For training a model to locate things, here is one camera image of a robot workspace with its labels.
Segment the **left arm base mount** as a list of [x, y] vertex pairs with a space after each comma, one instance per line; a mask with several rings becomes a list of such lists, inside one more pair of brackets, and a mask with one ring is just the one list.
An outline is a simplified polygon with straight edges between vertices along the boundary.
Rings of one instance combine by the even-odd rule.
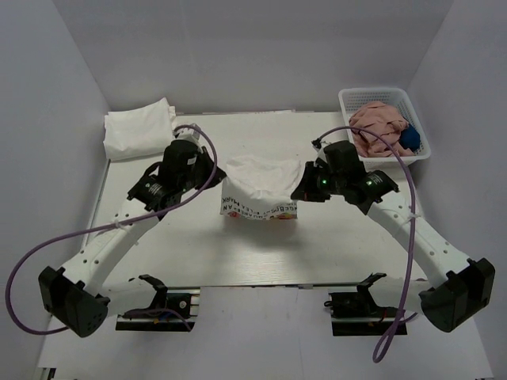
[[170, 288], [143, 308], [128, 309], [116, 318], [116, 331], [189, 333], [199, 313], [200, 288]]

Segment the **pink t shirt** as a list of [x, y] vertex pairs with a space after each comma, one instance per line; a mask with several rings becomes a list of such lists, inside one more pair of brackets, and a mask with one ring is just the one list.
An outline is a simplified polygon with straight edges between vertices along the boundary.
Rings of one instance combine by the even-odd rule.
[[380, 101], [365, 104], [350, 117], [349, 126], [360, 128], [360, 131], [354, 129], [352, 133], [354, 144], [361, 157], [387, 158], [393, 155], [385, 143], [366, 131], [381, 136], [400, 157], [414, 156], [412, 150], [406, 149], [399, 142], [409, 123], [394, 106]]

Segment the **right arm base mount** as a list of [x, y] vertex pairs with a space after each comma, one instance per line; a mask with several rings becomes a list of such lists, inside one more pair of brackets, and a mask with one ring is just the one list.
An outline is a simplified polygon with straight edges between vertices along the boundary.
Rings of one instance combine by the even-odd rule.
[[324, 308], [330, 312], [333, 336], [382, 336], [395, 319], [394, 307], [370, 306], [357, 292], [329, 293]]

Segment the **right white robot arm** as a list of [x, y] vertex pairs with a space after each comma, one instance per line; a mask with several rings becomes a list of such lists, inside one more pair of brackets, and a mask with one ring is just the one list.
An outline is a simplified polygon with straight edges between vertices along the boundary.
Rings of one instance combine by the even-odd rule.
[[381, 170], [365, 169], [352, 143], [323, 145], [316, 139], [312, 144], [318, 157], [306, 163], [292, 200], [323, 203], [343, 196], [404, 249], [412, 249], [427, 280], [410, 282], [406, 310], [449, 333], [489, 304], [495, 269], [487, 259], [472, 260], [440, 236], [411, 211], [394, 180]]

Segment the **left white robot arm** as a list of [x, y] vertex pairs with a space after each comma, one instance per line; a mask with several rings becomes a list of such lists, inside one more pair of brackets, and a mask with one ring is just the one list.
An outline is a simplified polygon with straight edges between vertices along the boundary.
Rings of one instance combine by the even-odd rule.
[[198, 142], [175, 139], [163, 159], [149, 166], [128, 191], [113, 229], [97, 234], [60, 268], [45, 268], [38, 281], [44, 308], [80, 337], [110, 316], [158, 316], [167, 307], [167, 286], [152, 275], [116, 286], [105, 281], [139, 239], [182, 204], [190, 190], [219, 184], [226, 174]]

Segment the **blue t shirt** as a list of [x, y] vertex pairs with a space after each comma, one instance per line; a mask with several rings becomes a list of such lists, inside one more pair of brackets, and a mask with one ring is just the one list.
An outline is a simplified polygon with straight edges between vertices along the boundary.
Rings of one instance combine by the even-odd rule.
[[419, 150], [421, 145], [421, 136], [411, 123], [408, 123], [407, 128], [401, 132], [399, 144], [404, 149], [410, 150], [413, 153], [416, 153]]

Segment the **white printed t shirt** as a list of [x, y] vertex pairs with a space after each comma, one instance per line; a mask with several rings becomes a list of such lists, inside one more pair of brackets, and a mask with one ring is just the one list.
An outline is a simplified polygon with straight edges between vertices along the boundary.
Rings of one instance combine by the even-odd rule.
[[297, 218], [291, 195], [303, 178], [300, 160], [238, 156], [227, 161], [225, 172], [221, 215], [254, 221]]

